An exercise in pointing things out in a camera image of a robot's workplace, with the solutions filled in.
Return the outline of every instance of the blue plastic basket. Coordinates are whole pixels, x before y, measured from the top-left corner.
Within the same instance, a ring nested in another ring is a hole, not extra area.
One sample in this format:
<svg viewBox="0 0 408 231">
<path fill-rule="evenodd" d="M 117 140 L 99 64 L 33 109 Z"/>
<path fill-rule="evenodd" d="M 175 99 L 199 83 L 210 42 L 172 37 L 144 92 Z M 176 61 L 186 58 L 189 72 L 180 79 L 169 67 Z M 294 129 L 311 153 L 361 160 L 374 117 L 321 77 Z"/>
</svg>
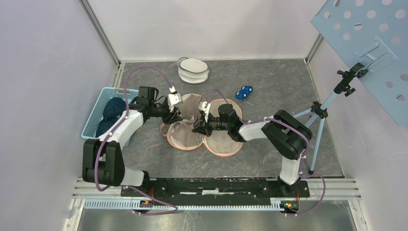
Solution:
<svg viewBox="0 0 408 231">
<path fill-rule="evenodd" d="M 138 95 L 138 90 L 128 89 L 127 90 L 127 101 L 130 101 Z M 103 119 L 103 109 L 105 108 L 108 101 L 113 97 L 119 97 L 125 99 L 125 94 L 123 90 L 118 90 L 116 88 L 106 87 L 103 88 L 98 100 L 96 101 L 92 112 L 88 118 L 87 123 L 85 124 L 84 129 L 82 130 L 81 137 L 84 139 L 95 139 L 96 129 L 100 121 Z"/>
</svg>

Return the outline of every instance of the tripod stand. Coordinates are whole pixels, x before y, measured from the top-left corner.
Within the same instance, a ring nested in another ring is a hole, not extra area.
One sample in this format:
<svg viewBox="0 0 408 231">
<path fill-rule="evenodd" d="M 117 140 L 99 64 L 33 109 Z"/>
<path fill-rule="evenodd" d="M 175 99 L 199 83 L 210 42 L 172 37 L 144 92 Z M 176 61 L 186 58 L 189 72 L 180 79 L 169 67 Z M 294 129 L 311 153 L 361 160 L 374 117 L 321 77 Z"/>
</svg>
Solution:
<svg viewBox="0 0 408 231">
<path fill-rule="evenodd" d="M 314 168 L 315 168 L 315 163 L 316 163 L 316 157 L 318 154 L 319 150 L 319 145 L 320 145 L 320 139 L 321 135 L 323 132 L 323 126 L 326 118 L 329 116 L 327 113 L 327 108 L 329 105 L 337 98 L 339 94 L 342 92 L 345 92 L 345 96 L 351 95 L 354 91 L 356 91 L 355 88 L 350 87 L 350 82 L 355 78 L 361 78 L 364 75 L 368 73 L 367 69 L 364 69 L 365 66 L 361 63 L 357 63 L 354 65 L 350 71 L 337 71 L 337 74 L 342 75 L 342 80 L 340 81 L 339 84 L 334 88 L 334 92 L 324 101 L 323 104 L 320 104 L 319 102 L 313 102 L 313 106 L 310 109 L 307 109 L 306 111 L 300 112 L 296 115 L 294 115 L 294 118 L 298 118 L 304 115 L 307 115 L 309 113 L 314 113 L 310 119 L 305 123 L 306 127 L 310 127 L 318 118 L 320 118 L 320 124 L 319 124 L 319 129 L 318 129 L 318 135 L 316 138 L 316 144 L 315 144 L 315 150 L 313 152 L 313 159 L 312 159 L 312 165 L 310 166 L 309 169 L 309 174 L 314 173 Z"/>
</svg>

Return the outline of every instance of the blue toy car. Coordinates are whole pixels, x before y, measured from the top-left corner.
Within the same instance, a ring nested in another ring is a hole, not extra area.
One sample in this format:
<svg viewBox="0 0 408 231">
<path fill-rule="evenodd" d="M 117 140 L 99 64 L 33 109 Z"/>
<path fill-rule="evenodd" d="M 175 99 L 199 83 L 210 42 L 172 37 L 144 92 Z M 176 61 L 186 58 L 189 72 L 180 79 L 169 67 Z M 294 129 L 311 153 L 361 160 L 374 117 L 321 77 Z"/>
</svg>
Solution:
<svg viewBox="0 0 408 231">
<path fill-rule="evenodd" d="M 248 98 L 251 92 L 252 92 L 252 86 L 243 86 L 241 88 L 241 91 L 237 91 L 237 93 L 235 93 L 235 98 L 244 100 Z"/>
</svg>

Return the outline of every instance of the marble pattern floor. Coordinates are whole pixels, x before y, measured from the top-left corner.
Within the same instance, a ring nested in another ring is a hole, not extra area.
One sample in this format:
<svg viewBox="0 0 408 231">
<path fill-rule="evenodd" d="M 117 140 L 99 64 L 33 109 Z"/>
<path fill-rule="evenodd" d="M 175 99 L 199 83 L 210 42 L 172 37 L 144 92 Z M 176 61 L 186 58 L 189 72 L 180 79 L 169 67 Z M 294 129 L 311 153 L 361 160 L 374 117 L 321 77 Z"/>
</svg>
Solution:
<svg viewBox="0 0 408 231">
<path fill-rule="evenodd" d="M 303 60 L 233 60 L 206 61 L 209 78 L 201 84 L 183 82 L 178 76 L 176 62 L 126 63 L 120 86 L 134 68 L 141 65 L 155 66 L 170 79 L 182 95 L 198 93 L 208 99 L 213 89 L 219 89 L 242 109 L 243 119 L 255 120 L 271 116 L 283 109 L 292 115 L 310 108 L 317 100 L 316 92 Z M 160 95 L 168 94 L 163 78 L 154 70 L 136 71 L 128 81 L 128 88 L 156 87 Z M 241 86 L 252 85 L 253 93 L 246 100 L 234 95 Z M 300 118 L 307 121 L 308 116 Z M 275 177 L 281 170 L 281 155 L 266 139 L 244 143 L 242 149 L 231 157 L 218 157 L 204 146 L 194 151 L 173 148 L 160 134 L 161 119 L 150 119 L 135 134 L 128 147 L 123 149 L 125 165 L 132 169 L 146 170 L 151 177 Z M 319 123 L 311 126 L 315 143 Z M 307 155 L 307 172 L 313 149 Z M 323 176 L 341 176 L 341 166 L 327 127 L 324 128 L 316 161 L 315 173 Z"/>
</svg>

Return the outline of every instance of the gray floor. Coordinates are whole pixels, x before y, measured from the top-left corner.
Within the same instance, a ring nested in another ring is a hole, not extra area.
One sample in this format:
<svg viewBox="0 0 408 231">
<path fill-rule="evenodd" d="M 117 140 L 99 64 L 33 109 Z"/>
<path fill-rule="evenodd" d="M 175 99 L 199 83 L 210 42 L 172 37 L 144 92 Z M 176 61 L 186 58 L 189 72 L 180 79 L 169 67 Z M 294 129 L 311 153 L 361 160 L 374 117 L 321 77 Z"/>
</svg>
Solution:
<svg viewBox="0 0 408 231">
<path fill-rule="evenodd" d="M 151 65 L 162 70 L 182 95 L 198 93 L 207 99 L 213 89 L 219 89 L 227 98 L 234 100 L 242 109 L 243 119 L 255 120 L 271 116 L 284 109 L 296 114 L 310 108 L 317 100 L 312 80 L 303 60 L 235 60 L 208 61 L 209 78 L 201 84 L 188 84 L 178 76 L 176 62 L 127 63 L 121 87 L 134 68 Z M 151 86 L 160 95 L 169 93 L 166 82 L 154 70 L 142 69 L 134 73 L 128 88 Z M 235 92 L 243 85 L 252 85 L 253 93 L 247 100 L 237 100 Z M 132 136 L 128 147 L 123 149 L 125 165 L 149 172 L 151 177 L 274 177 L 281 167 L 281 155 L 266 139 L 244 143 L 241 151 L 231 157 L 217 157 L 202 146 L 194 151 L 173 148 L 160 134 L 161 119 L 150 119 Z M 311 126 L 314 136 L 318 123 Z M 313 149 L 307 155 L 310 166 Z M 315 173 L 323 176 L 342 175 L 333 142 L 327 128 L 324 129 L 315 166 Z"/>
<path fill-rule="evenodd" d="M 301 201 L 300 209 L 309 209 L 315 203 Z M 323 201 L 317 210 L 296 218 L 273 211 L 179 211 L 139 217 L 128 210 L 85 209 L 78 230 L 356 231 L 356 227 L 347 201 Z"/>
</svg>

